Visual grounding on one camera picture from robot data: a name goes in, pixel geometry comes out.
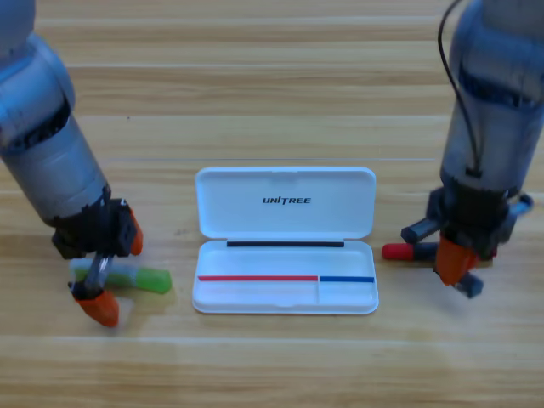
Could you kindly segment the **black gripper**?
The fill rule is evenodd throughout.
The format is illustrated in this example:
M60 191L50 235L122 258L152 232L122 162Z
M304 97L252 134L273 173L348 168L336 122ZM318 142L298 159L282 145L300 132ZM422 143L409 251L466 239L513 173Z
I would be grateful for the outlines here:
M448 180L430 192L425 217L401 230L401 238L416 244L439 231L435 272L445 285L457 284L479 264L492 258L509 241L518 219L534 207L525 194L476 190Z
M95 255L84 280L70 282L71 295L83 312L105 327L116 327L119 305L112 292L104 289L106 267L118 256L138 256L144 234L129 207L121 199L102 198L70 217L56 217L52 242L64 259Z

